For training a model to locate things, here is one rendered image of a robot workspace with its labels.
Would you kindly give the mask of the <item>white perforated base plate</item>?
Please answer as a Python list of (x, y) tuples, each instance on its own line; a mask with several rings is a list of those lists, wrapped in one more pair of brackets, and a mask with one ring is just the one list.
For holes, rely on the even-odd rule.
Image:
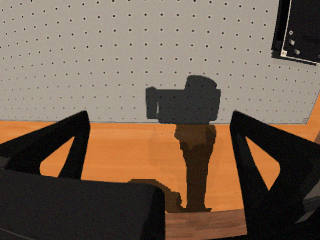
[(0, 121), (306, 125), (320, 64), (272, 50), (279, 0), (0, 0)]

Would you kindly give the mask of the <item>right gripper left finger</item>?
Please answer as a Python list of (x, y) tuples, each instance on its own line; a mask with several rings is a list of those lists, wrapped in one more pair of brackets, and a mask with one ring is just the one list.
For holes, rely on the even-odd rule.
[(87, 111), (0, 144), (0, 166), (41, 175), (40, 164), (72, 137), (71, 148), (58, 177), (81, 179), (90, 135)]

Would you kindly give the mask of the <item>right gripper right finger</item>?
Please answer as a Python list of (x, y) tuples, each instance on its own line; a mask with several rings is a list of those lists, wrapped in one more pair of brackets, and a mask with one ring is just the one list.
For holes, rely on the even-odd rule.
[[(320, 144), (239, 111), (233, 111), (229, 129), (247, 234), (266, 231), (289, 205), (320, 197)], [(246, 137), (280, 165), (280, 173), (270, 191), (254, 162)]]

